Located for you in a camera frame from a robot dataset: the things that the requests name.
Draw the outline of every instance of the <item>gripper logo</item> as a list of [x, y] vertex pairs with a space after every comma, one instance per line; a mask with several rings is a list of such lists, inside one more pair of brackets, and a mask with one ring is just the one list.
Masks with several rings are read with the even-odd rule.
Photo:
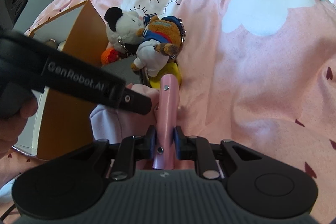
[[90, 87], [94, 90], [103, 91], [104, 90], [104, 83], [101, 83], [99, 81], [95, 81], [94, 79], [90, 77], [85, 77], [81, 73], [76, 73], [72, 69], [67, 69], [62, 66], [57, 65], [54, 61], [51, 61], [48, 64], [48, 71], [51, 73], [54, 73], [56, 75], [60, 75], [64, 78], [70, 79], [73, 82], [76, 82], [78, 84]]

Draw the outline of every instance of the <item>cardboard box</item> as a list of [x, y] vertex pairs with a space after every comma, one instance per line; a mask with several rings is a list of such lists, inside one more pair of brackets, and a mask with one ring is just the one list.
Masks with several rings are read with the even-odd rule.
[[[51, 18], [30, 37], [40, 42], [55, 39], [59, 50], [97, 67], [108, 44], [106, 25], [90, 1]], [[92, 142], [89, 115], [95, 104], [48, 88], [35, 94], [38, 111], [28, 120], [16, 149], [51, 160]]]

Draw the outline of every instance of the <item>bag of plush toys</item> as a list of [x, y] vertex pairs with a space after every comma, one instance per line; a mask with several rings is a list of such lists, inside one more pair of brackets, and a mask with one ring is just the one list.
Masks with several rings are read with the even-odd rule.
[[186, 35], [181, 19], [174, 16], [159, 19], [153, 14], [141, 20], [137, 12], [125, 12], [118, 7], [109, 8], [104, 19], [109, 46], [101, 55], [103, 66], [132, 57], [130, 69], [142, 74], [145, 70], [152, 88], [160, 88], [165, 74], [175, 75], [181, 84], [175, 62]]

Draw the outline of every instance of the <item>eyelash print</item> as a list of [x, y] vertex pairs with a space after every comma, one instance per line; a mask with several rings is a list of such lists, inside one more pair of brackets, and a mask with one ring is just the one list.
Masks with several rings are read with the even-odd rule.
[[135, 11], [135, 10], [142, 10], [142, 11], [143, 11], [143, 13], [144, 13], [144, 14], [145, 14], [145, 16], [146, 16], [146, 15], [147, 15], [147, 14], [146, 14], [146, 12], [147, 12], [148, 10], [146, 10], [146, 11], [145, 11], [145, 8], [146, 8], [145, 6], [144, 6], [143, 8], [140, 8], [140, 5], [139, 5], [139, 7], [138, 7], [138, 8], [135, 8], [135, 6], [134, 6], [134, 10], [130, 9], [130, 11]]
[[178, 0], [170, 0], [170, 2], [168, 2], [168, 4], [163, 8], [163, 13], [161, 15], [164, 15], [166, 13], [167, 7], [170, 3], [175, 2], [177, 5], [179, 5], [177, 1]]
[[[152, 0], [150, 0], [149, 3], [151, 3], [151, 1], [152, 1]], [[156, 0], [156, 1], [157, 1], [157, 3], [160, 3], [158, 0]]]

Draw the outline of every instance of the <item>human hand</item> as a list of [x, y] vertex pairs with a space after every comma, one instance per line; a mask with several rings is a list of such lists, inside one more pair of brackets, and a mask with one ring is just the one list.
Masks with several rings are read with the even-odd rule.
[[26, 126], [27, 119], [37, 111], [37, 100], [26, 101], [20, 111], [8, 119], [0, 119], [0, 158], [17, 143], [18, 137]]

